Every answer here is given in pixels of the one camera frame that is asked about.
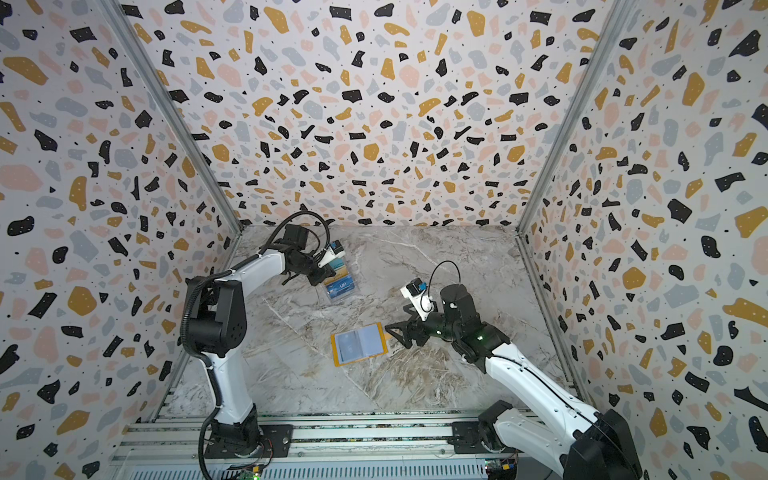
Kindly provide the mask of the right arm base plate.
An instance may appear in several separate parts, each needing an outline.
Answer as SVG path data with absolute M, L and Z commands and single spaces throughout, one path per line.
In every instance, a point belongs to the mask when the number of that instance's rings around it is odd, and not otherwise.
M 453 422 L 447 442 L 456 454 L 522 453 L 522 450 L 504 445 L 491 425 L 479 420 Z

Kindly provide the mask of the yellow card holder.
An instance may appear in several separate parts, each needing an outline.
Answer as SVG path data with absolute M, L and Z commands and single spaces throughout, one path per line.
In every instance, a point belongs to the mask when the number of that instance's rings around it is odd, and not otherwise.
M 336 367 L 388 353 L 385 331 L 380 323 L 333 334 L 331 347 Z

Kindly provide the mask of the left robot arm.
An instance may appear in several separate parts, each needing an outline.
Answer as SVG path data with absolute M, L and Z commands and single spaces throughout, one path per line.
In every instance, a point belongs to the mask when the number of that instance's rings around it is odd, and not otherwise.
M 344 249 L 333 243 L 328 223 L 321 225 L 324 236 L 313 250 L 306 244 L 314 231 L 288 218 L 255 254 L 227 270 L 186 281 L 181 345 L 202 363 L 214 399 L 202 430 L 211 432 L 210 442 L 237 456 L 256 450 L 263 437 L 257 407 L 244 385 L 240 346 L 248 329 L 246 297 L 280 275 L 288 280 L 303 276 L 312 286 L 333 277 L 331 262 L 342 258 Z

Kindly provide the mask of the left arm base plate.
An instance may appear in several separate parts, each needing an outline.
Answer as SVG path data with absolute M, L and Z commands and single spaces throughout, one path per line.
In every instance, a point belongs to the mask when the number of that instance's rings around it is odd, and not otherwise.
M 259 424 L 255 428 L 214 424 L 204 458 L 265 460 L 285 458 L 292 443 L 291 424 Z

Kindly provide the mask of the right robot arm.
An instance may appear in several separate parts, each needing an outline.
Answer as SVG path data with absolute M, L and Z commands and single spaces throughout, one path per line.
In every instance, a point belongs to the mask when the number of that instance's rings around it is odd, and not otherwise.
M 599 412 L 531 363 L 506 334 L 481 320 L 464 285 L 449 285 L 434 300 L 416 278 L 400 292 L 409 318 L 386 326 L 393 338 L 405 348 L 443 340 L 537 417 L 530 420 L 498 401 L 478 418 L 478 444 L 490 451 L 520 450 L 562 479 L 642 478 L 627 421 L 613 409 Z

